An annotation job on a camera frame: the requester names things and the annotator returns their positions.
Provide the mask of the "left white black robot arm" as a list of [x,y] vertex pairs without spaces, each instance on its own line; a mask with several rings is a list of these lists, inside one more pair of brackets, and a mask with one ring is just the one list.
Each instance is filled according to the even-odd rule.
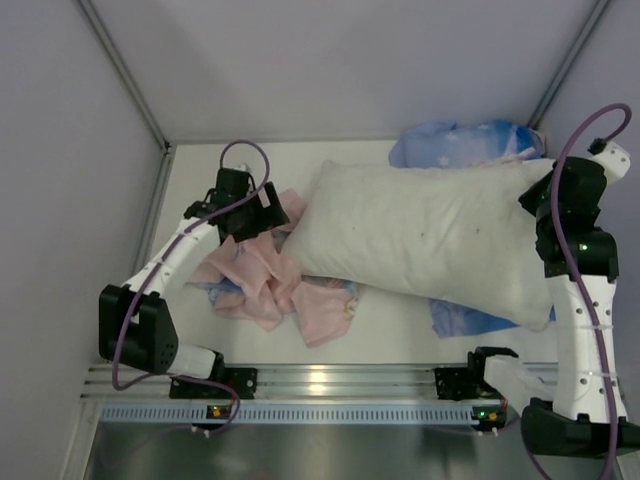
[[288,221],[271,181],[256,183],[247,171],[220,168],[214,187],[186,208],[159,252],[123,285],[109,284],[99,295],[99,354],[112,363],[114,388],[133,385],[120,381],[121,366],[141,371],[143,379],[223,382],[223,355],[180,340],[169,300],[225,241],[240,243]]

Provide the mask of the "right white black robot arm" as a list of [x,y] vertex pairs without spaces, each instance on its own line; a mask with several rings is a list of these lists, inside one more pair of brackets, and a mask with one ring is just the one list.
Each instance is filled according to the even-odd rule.
[[549,390],[509,348],[479,347],[468,368],[514,408],[534,455],[615,458],[639,449],[639,427],[628,418],[615,369],[618,249],[596,224],[605,189],[629,168],[629,154],[613,147],[590,158],[569,156],[515,200],[534,220],[555,315],[556,387]]

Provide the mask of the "white pillow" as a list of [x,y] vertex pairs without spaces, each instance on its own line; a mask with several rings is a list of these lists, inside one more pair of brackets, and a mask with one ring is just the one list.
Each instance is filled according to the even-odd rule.
[[549,159],[463,169],[322,166],[283,253],[331,277],[476,309],[539,330],[552,301],[520,196]]

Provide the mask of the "pink pillowcase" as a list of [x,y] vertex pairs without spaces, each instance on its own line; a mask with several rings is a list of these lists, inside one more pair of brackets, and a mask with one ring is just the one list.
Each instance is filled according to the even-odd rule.
[[305,275],[281,253],[306,209],[294,190],[279,194],[289,223],[238,243],[227,239],[197,267],[188,283],[208,292],[215,312],[230,319],[253,320],[265,331],[285,316],[297,316],[305,345],[318,347],[351,327],[359,295],[351,281]]

